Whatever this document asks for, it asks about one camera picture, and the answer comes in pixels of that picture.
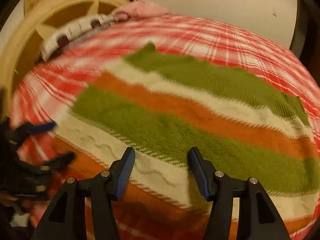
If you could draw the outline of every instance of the pink blanket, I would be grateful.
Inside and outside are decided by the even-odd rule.
[[[119,21],[138,20],[169,14],[169,10],[156,3],[140,0],[120,6],[111,12]]]

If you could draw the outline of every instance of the green stripe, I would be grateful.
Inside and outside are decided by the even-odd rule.
[[[310,126],[299,97],[282,93],[241,68],[218,67],[192,56],[164,55],[157,52],[152,43],[125,60],[146,72],[156,71],[170,80],[218,97],[233,98],[253,107],[267,106],[284,118],[298,116]]]
[[[214,136],[96,87],[90,86],[78,98],[73,112],[100,124],[107,132],[111,129],[179,163],[185,164],[188,150],[197,146],[217,169],[239,179],[256,176],[269,191],[306,194],[319,188],[319,163],[314,159],[299,161],[263,147]]]

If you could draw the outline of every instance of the red plaid tablecloth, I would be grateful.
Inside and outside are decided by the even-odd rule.
[[[107,60],[130,54],[152,41],[163,53],[193,55],[215,65],[240,66],[278,90],[299,96],[313,128],[320,156],[320,88],[295,55],[276,42],[217,21],[167,15],[130,21],[98,33],[59,59],[40,64],[15,91],[12,126],[26,120],[59,120],[77,96],[101,73]],[[41,163],[55,156],[53,134],[32,136],[20,149],[20,158]],[[63,181],[70,174],[61,176]],[[37,224],[46,205],[36,205],[31,220]],[[292,239],[302,239],[320,215],[320,198],[312,222]]]

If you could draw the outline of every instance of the knitted blanket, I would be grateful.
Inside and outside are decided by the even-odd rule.
[[[319,161],[299,97],[241,68],[164,55],[153,44],[103,69],[55,133],[103,167],[126,147],[136,150],[128,189],[114,204],[118,226],[130,218],[143,232],[159,231],[158,239],[202,239],[212,204],[200,196],[186,165],[193,146],[233,178],[258,178],[289,233],[310,222]],[[235,199],[230,239],[238,210]]]

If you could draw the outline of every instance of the wooden headboard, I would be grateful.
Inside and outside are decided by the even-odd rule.
[[[108,14],[129,0],[43,0],[17,26],[0,57],[0,88],[5,88],[2,115],[9,116],[12,93],[35,66],[41,42],[81,16]]]

